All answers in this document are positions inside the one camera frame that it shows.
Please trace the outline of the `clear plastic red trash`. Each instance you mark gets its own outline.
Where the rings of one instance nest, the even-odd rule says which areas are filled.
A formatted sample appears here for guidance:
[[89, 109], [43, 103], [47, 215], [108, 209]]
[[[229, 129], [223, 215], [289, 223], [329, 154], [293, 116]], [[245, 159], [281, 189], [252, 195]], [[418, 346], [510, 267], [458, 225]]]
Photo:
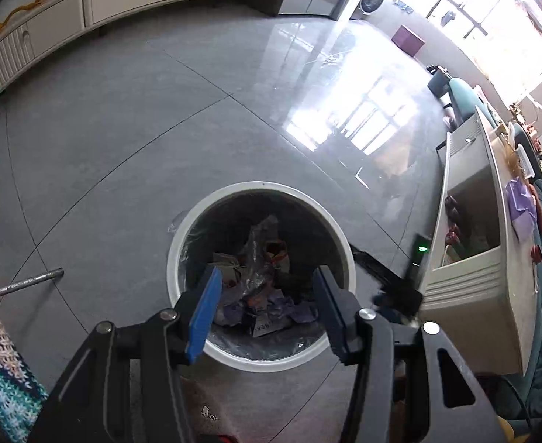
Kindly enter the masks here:
[[291, 262], [288, 246], [279, 236], [279, 220], [275, 215], [269, 215], [251, 227], [239, 259], [250, 269], [249, 291], [242, 297], [281, 289], [289, 280]]

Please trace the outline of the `white round trash bin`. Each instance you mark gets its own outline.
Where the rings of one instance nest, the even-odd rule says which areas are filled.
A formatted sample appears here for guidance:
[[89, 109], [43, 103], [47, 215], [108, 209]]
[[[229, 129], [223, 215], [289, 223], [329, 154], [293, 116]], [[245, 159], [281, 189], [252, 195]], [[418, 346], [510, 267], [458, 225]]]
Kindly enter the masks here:
[[338, 286], [355, 291], [356, 270], [343, 230], [312, 197], [275, 182], [236, 183], [177, 215], [169, 231], [172, 302], [208, 267], [221, 275], [207, 356], [241, 371], [277, 373], [328, 348], [313, 273], [326, 266]]

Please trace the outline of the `white side table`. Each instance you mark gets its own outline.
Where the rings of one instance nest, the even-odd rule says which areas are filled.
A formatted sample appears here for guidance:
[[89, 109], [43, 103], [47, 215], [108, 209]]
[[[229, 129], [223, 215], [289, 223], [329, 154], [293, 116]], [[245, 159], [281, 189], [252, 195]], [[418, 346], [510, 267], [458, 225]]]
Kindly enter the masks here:
[[460, 237], [439, 208], [419, 317], [441, 326], [475, 373], [525, 374], [539, 334], [542, 285], [531, 256], [532, 234], [519, 238], [511, 222], [506, 186], [504, 128], [476, 111], [446, 140], [440, 201], [456, 201]]

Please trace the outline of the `purple box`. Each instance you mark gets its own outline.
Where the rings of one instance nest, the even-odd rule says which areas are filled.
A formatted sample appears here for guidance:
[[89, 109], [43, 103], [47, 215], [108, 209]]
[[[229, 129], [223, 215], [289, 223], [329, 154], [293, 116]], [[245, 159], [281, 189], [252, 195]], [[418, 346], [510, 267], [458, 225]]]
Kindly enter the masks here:
[[425, 45], [425, 41], [405, 25], [396, 30], [391, 41], [410, 57], [415, 57]]

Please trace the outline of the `purple paper trash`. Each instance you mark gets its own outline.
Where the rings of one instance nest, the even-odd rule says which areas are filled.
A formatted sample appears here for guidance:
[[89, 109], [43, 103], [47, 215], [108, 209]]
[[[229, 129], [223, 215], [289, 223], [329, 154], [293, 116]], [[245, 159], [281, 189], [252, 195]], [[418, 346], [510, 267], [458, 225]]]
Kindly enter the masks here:
[[310, 324], [317, 320], [318, 310], [313, 301], [296, 303], [282, 290], [272, 289], [233, 302], [221, 300], [214, 322], [222, 327], [246, 326], [251, 334], [256, 331], [283, 329], [287, 326]]

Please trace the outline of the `metal table leg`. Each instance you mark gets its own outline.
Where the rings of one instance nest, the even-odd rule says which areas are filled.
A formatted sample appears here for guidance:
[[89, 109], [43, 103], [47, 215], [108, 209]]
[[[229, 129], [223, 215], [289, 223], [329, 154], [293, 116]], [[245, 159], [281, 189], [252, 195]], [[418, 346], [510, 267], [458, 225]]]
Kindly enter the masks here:
[[54, 279], [60, 279], [64, 276], [64, 274], [65, 271], [63, 268], [57, 268], [43, 274], [39, 274], [21, 281], [14, 282], [8, 286], [0, 288], [0, 297], [24, 290], [32, 286], [36, 286], [40, 283], [44, 283]]

